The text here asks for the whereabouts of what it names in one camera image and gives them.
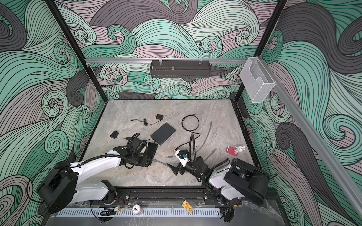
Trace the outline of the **black wall power adapter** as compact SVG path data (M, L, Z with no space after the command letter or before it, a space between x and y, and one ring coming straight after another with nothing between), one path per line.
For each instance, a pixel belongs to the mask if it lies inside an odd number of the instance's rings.
M157 114L156 115L156 119L157 120L163 120L164 116L163 115L160 115L160 114Z

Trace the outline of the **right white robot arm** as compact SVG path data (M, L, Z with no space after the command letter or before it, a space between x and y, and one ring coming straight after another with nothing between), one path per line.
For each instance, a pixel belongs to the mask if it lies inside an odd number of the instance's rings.
M175 175L188 172L193 175L208 192L218 198L232 201L246 198L256 205L263 205L266 199L271 175L241 160L226 159L209 168L201 156L178 166L167 166Z

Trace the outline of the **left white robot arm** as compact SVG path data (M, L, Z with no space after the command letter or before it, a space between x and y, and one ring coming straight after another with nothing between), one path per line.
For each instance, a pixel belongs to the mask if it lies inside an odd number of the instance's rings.
M149 143L131 153L127 148L119 146L85 161L59 162L38 186L37 194L50 214L76 202L100 201L104 205L112 205L116 202L118 192L108 180L88 184L85 180L119 166L128 169L134 166L146 168L151 165L157 148L158 144Z

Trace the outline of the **small black ribbed switch box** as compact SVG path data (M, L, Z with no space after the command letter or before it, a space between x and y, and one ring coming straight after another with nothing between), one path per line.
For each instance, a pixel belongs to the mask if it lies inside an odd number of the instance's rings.
M146 152L147 166L152 164L152 161L153 161L154 156L156 154L157 148L158 148L157 143L151 143L151 142L148 143L148 149L147 149L147 152Z

